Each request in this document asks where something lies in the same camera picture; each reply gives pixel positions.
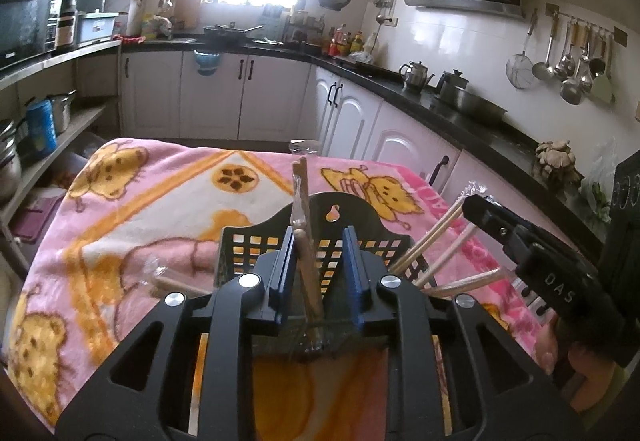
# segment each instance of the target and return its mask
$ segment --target black plastic basket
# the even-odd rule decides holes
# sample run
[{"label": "black plastic basket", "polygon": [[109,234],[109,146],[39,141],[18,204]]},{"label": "black plastic basket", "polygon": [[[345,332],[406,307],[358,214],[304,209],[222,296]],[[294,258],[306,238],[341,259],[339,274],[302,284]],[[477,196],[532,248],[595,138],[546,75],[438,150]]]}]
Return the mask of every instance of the black plastic basket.
[{"label": "black plastic basket", "polygon": [[[324,192],[309,197],[312,230],[316,243],[316,267],[322,292],[326,321],[320,324],[329,331],[329,351],[337,355],[354,349],[379,345],[381,341],[364,339],[351,325],[347,288],[342,274],[342,231],[353,226],[360,249],[384,259],[387,266],[400,258],[413,244],[409,235],[387,230],[375,209],[364,199],[341,192]],[[220,258],[216,275],[218,286],[252,271],[258,257],[282,247],[290,226],[292,204],[267,221],[251,227],[226,227],[220,241]],[[428,269],[419,257],[405,272],[414,281]],[[289,321],[277,339],[260,337],[254,341],[254,353],[282,355],[308,353],[304,330],[306,323],[300,279],[296,274]]]}]

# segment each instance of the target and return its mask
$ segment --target shelf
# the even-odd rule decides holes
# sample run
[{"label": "shelf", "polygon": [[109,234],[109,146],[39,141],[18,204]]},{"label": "shelf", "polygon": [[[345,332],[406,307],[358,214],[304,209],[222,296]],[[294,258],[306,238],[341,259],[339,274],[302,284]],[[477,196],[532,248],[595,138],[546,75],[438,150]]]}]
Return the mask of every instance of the shelf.
[{"label": "shelf", "polygon": [[91,55],[91,53],[96,53],[104,49],[118,47],[119,45],[120,45],[119,40],[110,40],[109,42],[101,42],[100,44],[91,44],[90,46],[81,47],[80,49],[69,51],[68,53],[62,53],[60,55],[46,58],[44,60],[39,60],[36,63],[32,63],[24,67],[20,67],[20,64],[18,64],[16,66],[18,69],[16,70],[13,70],[12,68],[10,68],[11,69],[10,72],[7,72],[7,73],[0,72],[0,91],[2,91],[3,89],[6,89],[10,85],[15,84],[15,82],[19,82],[20,80],[23,80],[31,75],[34,75],[40,71],[43,71],[44,69],[57,66],[58,64],[62,64],[63,62],[68,62],[69,60],[75,60],[76,58],[80,58],[81,56]]},{"label": "shelf", "polygon": [[20,203],[22,203],[29,191],[35,186],[44,171],[53,163],[53,160],[55,160],[84,129],[89,127],[106,108],[107,104],[102,104],[100,106],[75,110],[71,116],[71,123],[69,123],[68,129],[58,136],[58,146],[56,150],[36,163],[23,166],[22,181],[18,186],[18,190],[11,200],[4,204],[0,210],[0,217],[2,217],[2,220],[7,225],[20,206]]}]

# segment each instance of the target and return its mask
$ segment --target kettle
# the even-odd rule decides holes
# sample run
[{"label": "kettle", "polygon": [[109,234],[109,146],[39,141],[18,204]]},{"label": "kettle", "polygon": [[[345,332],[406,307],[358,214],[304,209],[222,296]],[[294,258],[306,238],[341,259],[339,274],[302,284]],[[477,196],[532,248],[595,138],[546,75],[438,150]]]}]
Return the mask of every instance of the kettle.
[{"label": "kettle", "polygon": [[436,86],[436,93],[440,94],[445,84],[465,89],[468,83],[469,80],[462,78],[462,72],[457,69],[453,69],[453,73],[447,73],[444,71],[440,77],[440,81],[438,81],[438,85]]},{"label": "kettle", "polygon": [[398,69],[398,73],[404,80],[404,88],[411,89],[412,91],[422,91],[429,83],[429,81],[435,76],[427,76],[428,68],[425,65],[422,65],[422,61],[420,62],[409,62],[408,64],[403,64]]}]

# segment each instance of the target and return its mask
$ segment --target utensil rack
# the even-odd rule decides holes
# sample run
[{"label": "utensil rack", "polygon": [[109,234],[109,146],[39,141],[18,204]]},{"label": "utensil rack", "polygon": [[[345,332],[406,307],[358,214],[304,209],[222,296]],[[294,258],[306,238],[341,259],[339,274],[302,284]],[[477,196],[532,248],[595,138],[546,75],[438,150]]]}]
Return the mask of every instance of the utensil rack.
[{"label": "utensil rack", "polygon": [[598,28],[598,31],[602,30],[602,31],[605,31],[608,34],[613,34],[613,41],[615,43],[620,44],[620,46],[622,46],[622,47],[626,47],[627,46],[628,34],[626,34],[626,31],[620,30],[620,28],[618,28],[617,26],[614,27],[613,31],[611,31],[608,28],[604,28],[603,26],[601,26],[599,24],[594,24],[593,22],[585,20],[584,18],[575,17],[575,15],[566,14],[565,12],[561,12],[560,11],[560,6],[558,6],[557,4],[551,4],[550,2],[548,2],[546,4],[545,14],[546,14],[547,17],[555,17],[556,15],[562,15],[563,17],[569,17],[569,18],[571,18],[573,20],[576,20],[578,23],[583,22],[587,26],[591,26],[592,28]]}]

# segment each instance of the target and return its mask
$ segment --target oyster mushroom cluster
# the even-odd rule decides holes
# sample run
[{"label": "oyster mushroom cluster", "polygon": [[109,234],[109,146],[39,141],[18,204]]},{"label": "oyster mushroom cluster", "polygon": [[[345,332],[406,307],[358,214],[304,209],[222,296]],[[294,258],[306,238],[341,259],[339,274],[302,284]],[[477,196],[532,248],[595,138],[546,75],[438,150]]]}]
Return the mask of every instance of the oyster mushroom cluster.
[{"label": "oyster mushroom cluster", "polygon": [[536,159],[543,179],[562,184],[580,181],[575,170],[575,154],[571,152],[568,140],[539,144]]}]

